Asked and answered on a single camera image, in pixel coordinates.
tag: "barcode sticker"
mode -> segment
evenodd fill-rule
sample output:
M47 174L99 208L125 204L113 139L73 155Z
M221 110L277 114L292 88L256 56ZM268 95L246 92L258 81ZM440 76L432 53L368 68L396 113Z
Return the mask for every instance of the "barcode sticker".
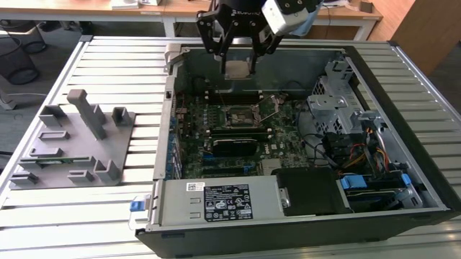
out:
M194 192L197 190L204 190L205 182L189 182L186 184L186 191Z
M161 15L159 12L142 12L142 15Z

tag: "white cable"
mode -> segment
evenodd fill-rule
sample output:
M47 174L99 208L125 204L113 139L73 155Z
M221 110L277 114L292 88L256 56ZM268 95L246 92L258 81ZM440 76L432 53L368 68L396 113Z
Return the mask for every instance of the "white cable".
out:
M11 93L8 96L47 96L45 93Z

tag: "motherboard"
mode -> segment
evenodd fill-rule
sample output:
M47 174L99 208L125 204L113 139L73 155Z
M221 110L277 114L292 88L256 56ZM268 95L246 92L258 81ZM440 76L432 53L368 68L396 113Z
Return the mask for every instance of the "motherboard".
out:
M297 129L302 100L288 94L177 95L182 179L270 175L308 167Z

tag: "wooden desk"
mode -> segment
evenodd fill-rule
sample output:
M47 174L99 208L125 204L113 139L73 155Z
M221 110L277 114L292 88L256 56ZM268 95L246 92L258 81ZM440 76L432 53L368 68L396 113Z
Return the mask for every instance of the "wooden desk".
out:
M110 0L0 0L0 17L7 13L50 15L111 15L134 16L142 12L157 12L162 15L165 5L143 5L139 9L113 10Z
M165 2L159 6L113 10L110 0L0 0L0 19L162 22Z
M210 2L202 0L163 0L159 6L143 5L139 9L113 10L110 0L0 0L0 19L47 21L163 22L165 34L175 37L174 23L196 22L197 12L209 10ZM359 26L355 40L367 40L379 12L352 11L345 7L321 10L314 25Z
M208 11L210 2L204 0L165 0L163 22L165 27L174 28L175 22L194 22L197 12ZM318 13L314 25L356 26L360 27L355 40L367 40L373 26L383 19L377 10L373 13L357 12L345 7L322 9Z

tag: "blue tab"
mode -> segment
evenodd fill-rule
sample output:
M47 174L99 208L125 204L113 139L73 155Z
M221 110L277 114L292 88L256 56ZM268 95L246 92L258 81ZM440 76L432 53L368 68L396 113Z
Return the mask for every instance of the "blue tab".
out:
M367 182L361 175L347 175L341 179L341 184L344 185L344 189L367 188Z
M412 179L408 174L403 174L403 180L404 180L405 185L412 184Z
M349 189L349 188L351 188L351 185L349 185L348 180L347 180L345 178L343 178L340 181L341 181L341 185L344 186L344 189L345 189L345 190Z
M130 203L130 211L131 212L143 212L145 211L145 201L133 201Z

